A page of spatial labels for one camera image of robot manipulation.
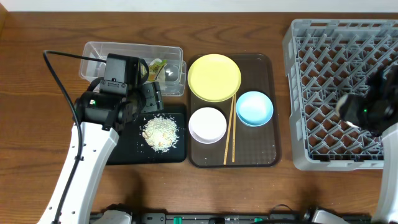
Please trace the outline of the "wooden chopstick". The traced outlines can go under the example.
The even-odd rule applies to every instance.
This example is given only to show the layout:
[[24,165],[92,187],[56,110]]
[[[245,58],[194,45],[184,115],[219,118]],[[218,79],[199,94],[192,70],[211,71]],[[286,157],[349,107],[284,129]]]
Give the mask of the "wooden chopstick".
[[232,145],[232,162],[235,162],[236,149],[236,94],[233,96],[233,145]]
[[233,119],[234,99],[235,99],[235,95],[232,96],[231,107],[230,107],[230,112],[229,112],[228,129],[227,129],[226,144],[225,144],[224,159],[223,159],[224,166],[226,165],[227,158],[228,158],[229,138],[230,138],[230,133],[231,133],[231,125],[232,125],[231,123],[232,123],[232,119]]

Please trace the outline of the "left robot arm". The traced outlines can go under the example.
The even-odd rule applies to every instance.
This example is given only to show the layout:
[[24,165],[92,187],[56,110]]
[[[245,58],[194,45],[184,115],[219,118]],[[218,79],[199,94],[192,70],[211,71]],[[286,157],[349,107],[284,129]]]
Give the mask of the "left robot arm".
[[160,86],[147,81],[149,66],[143,58],[108,54],[104,76],[72,101],[50,54],[43,52],[45,63],[71,109],[74,125],[65,163],[39,222],[88,223],[104,167],[125,125],[141,113],[164,108]]

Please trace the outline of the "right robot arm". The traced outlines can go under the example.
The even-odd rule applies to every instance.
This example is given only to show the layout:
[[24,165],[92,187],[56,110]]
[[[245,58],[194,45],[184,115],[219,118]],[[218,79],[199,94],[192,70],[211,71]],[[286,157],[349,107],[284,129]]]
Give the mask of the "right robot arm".
[[366,84],[366,95],[342,96],[335,111],[349,126],[381,137],[384,167],[373,222],[397,223],[397,65],[377,71]]

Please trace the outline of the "yellow plate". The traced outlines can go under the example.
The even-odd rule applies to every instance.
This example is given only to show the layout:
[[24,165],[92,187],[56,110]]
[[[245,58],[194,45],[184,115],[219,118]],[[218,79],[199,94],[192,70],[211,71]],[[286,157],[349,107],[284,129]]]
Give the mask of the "yellow plate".
[[187,82],[191,92],[212,103],[231,98],[239,90],[241,81],[237,63],[221,54],[201,56],[188,69]]

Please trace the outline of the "rice food scraps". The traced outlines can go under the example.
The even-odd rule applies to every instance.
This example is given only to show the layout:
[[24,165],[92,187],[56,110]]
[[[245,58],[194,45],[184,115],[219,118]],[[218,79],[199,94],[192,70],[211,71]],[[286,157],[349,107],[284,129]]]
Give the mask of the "rice food scraps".
[[173,118],[156,116],[147,120],[141,136],[155,152],[165,153],[176,148],[179,140],[177,123]]

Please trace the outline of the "pink bowl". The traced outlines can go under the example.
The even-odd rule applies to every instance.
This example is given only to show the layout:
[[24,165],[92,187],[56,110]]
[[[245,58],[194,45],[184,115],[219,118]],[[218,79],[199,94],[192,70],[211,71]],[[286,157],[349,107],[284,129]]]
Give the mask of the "pink bowl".
[[213,144],[219,141],[224,136],[226,128],[225,116],[212,107],[196,110],[188,122],[192,138],[202,144]]

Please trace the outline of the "light blue bowl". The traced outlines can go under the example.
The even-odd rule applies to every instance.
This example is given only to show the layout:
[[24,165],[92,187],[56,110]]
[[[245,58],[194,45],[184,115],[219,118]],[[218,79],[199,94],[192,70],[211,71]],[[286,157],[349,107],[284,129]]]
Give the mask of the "light blue bowl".
[[271,120],[274,105],[266,94],[260,91],[248,91],[238,98],[236,114],[246,126],[258,127]]

